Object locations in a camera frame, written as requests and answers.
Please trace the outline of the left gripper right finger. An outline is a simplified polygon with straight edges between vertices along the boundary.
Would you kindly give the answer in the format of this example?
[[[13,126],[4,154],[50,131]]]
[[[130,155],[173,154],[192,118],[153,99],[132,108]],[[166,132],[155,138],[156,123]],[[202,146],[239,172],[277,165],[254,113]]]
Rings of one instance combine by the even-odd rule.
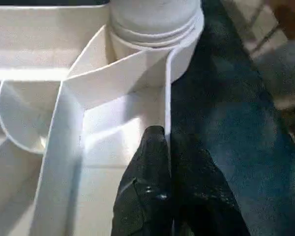
[[[193,235],[250,234],[233,192],[198,135],[172,135],[171,161],[177,217]]]

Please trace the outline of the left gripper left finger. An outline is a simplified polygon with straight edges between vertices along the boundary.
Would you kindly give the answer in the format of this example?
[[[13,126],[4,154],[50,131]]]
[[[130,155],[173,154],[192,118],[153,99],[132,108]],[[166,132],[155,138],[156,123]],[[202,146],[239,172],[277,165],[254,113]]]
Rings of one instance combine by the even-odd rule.
[[[169,236],[172,223],[169,152],[164,128],[149,126],[120,180],[113,206],[112,235]]]

